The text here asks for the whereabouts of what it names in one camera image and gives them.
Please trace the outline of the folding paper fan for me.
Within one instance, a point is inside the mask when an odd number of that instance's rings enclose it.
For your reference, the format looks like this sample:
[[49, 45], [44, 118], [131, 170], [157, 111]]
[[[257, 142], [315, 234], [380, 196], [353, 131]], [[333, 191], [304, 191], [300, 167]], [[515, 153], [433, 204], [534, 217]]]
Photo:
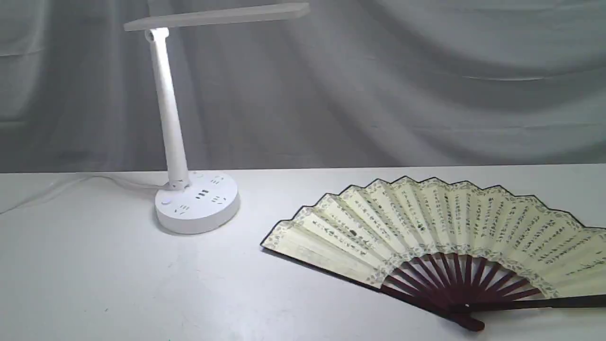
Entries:
[[470, 332], [475, 312], [605, 307], [605, 229], [500, 185], [403, 176], [302, 206], [260, 243]]

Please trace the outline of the white desk lamp with sockets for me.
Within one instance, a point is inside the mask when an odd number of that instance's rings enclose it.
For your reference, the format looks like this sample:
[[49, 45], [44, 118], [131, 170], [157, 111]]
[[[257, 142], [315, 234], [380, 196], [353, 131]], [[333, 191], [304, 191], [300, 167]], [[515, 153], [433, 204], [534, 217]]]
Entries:
[[291, 2], [146, 17], [124, 24], [126, 32], [143, 32], [150, 45], [168, 172], [167, 184], [154, 197], [161, 227], [183, 235], [207, 233], [234, 218], [241, 202], [236, 181], [227, 173], [188, 169], [166, 43], [169, 29], [283, 21], [309, 12], [309, 3]]

